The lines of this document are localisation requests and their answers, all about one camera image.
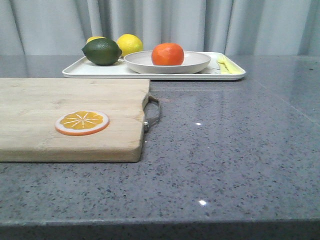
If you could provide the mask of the yellow plastic utensil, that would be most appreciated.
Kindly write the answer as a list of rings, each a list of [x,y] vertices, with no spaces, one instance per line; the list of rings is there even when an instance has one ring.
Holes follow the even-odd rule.
[[[229,58],[225,55],[220,55],[217,58],[217,63],[219,65],[220,73],[221,74],[233,74],[238,75],[242,74],[243,70],[238,67],[235,63],[233,63]]]

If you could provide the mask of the green lime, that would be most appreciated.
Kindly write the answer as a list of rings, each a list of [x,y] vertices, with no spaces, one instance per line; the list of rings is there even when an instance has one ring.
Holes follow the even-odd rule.
[[[118,44],[109,38],[97,38],[89,41],[82,48],[82,52],[89,61],[100,66],[113,65],[122,55]]]

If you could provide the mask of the wooden cutting board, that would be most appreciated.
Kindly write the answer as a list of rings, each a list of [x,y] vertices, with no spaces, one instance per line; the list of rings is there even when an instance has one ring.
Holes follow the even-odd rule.
[[[2,78],[2,162],[139,161],[148,79]]]

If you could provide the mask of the orange fruit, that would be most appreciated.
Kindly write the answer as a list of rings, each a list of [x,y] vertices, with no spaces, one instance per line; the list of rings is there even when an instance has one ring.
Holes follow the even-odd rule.
[[[177,43],[161,43],[152,50],[151,61],[156,66],[180,66],[184,62],[184,50]]]

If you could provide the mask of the grey curtain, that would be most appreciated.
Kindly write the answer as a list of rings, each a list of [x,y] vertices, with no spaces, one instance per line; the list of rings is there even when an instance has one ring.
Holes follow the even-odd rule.
[[[86,40],[138,36],[233,55],[320,54],[317,0],[3,0],[0,53],[81,55]]]

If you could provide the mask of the rear yellow lemon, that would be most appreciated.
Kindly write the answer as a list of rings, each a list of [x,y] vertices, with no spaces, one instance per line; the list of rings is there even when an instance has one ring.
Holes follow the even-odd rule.
[[[91,36],[91,37],[89,37],[87,40],[86,40],[86,43],[89,43],[89,42],[91,42],[91,41],[93,41],[93,40],[97,40],[97,39],[104,39],[105,37],[103,37],[103,36]]]

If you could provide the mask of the yellow lemon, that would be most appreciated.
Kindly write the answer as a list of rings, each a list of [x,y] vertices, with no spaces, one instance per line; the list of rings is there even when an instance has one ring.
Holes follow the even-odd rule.
[[[103,37],[103,36],[91,36],[91,37],[89,37],[87,40],[86,40],[86,43],[89,43],[89,42],[91,42],[91,41],[93,41],[93,40],[97,40],[97,39],[104,39],[105,37]]]
[[[123,34],[118,38],[116,43],[122,51],[122,57],[132,53],[141,52],[144,49],[143,42],[133,34]]]

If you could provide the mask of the orange slice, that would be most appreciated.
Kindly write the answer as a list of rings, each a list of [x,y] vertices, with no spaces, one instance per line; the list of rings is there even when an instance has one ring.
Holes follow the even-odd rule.
[[[97,110],[79,110],[61,116],[55,122],[57,132],[67,136],[86,136],[104,130],[109,117]]]

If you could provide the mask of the beige round plate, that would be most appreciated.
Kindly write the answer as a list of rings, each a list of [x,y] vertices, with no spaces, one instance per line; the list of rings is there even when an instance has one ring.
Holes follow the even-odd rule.
[[[129,69],[140,74],[194,74],[204,70],[211,59],[204,53],[184,51],[181,65],[154,65],[151,50],[131,53],[123,58]]]

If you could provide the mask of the white rectangular tray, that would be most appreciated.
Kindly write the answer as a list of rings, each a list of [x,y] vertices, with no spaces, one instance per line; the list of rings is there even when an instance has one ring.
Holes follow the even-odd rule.
[[[198,52],[211,57],[209,65],[197,73],[137,73],[128,68],[123,58],[112,65],[97,65],[89,61],[85,56],[65,68],[62,73],[67,78],[107,78],[107,79],[150,79],[150,80],[182,80],[182,81],[235,81],[246,75],[243,70],[241,74],[221,74],[217,59],[219,52]]]

